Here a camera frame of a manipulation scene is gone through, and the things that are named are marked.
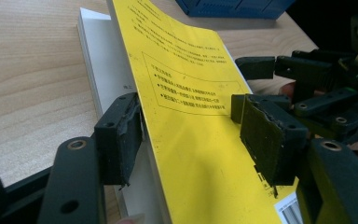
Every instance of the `wooden table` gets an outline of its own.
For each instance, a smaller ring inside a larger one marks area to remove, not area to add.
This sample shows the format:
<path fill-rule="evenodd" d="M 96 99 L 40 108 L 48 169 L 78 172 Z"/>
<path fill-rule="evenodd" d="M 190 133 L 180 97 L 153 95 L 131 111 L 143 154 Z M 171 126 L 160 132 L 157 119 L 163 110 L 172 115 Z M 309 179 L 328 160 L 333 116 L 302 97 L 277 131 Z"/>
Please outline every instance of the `wooden table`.
<path fill-rule="evenodd" d="M 316 46 L 283 14 L 276 21 L 189 18 L 174 0 L 152 0 L 186 24 L 216 30 L 234 59 L 290 55 Z M 0 1 L 0 177 L 5 186 L 49 167 L 63 141 L 90 136 L 97 121 L 80 46 L 79 8 L 108 14 L 104 0 Z M 277 93 L 288 81 L 251 81 Z M 118 218 L 107 189 L 109 220 Z"/>

